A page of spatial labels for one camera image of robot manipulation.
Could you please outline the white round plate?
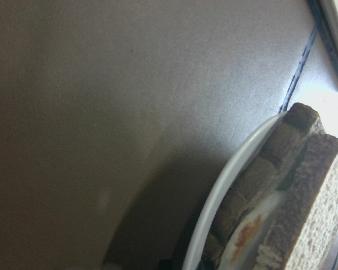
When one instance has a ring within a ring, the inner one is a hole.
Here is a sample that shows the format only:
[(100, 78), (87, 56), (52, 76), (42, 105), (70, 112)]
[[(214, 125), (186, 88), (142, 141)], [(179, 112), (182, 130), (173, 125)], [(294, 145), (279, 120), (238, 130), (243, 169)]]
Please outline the white round plate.
[(283, 122), (287, 113), (275, 115), (259, 126), (231, 156), (214, 183), (196, 222), (182, 269), (197, 269), (215, 214), (240, 172), (258, 155), (265, 141)]

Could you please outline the white bread slice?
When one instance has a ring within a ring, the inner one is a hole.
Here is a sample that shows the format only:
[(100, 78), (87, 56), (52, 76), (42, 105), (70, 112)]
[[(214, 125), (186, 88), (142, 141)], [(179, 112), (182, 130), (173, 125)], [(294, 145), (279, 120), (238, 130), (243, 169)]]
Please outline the white bread slice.
[(338, 229), (338, 138), (313, 135), (254, 269), (321, 269)]

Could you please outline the bottom bread slice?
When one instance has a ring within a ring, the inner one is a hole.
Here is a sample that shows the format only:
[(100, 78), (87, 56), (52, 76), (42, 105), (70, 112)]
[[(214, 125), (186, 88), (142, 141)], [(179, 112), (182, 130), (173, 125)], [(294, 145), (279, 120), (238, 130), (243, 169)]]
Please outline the bottom bread slice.
[(204, 261), (218, 269), (225, 245), (244, 216), (267, 194), (285, 185), (308, 139), (318, 133), (324, 133), (318, 112), (302, 103), (293, 104), (225, 194), (204, 245)]

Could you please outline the fried egg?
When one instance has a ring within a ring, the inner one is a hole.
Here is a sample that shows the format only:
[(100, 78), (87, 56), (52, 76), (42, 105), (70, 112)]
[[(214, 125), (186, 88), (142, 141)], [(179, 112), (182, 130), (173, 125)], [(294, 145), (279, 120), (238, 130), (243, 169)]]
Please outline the fried egg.
[(245, 216), (225, 247), (219, 269), (253, 268), (259, 245), (285, 198), (285, 192), (272, 192)]

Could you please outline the white rectangular tray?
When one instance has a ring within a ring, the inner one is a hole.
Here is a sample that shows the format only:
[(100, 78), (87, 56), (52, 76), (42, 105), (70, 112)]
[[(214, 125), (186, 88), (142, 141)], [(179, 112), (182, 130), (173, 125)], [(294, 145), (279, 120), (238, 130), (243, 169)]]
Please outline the white rectangular tray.
[(338, 1), (308, 1), (308, 5), (338, 77)]

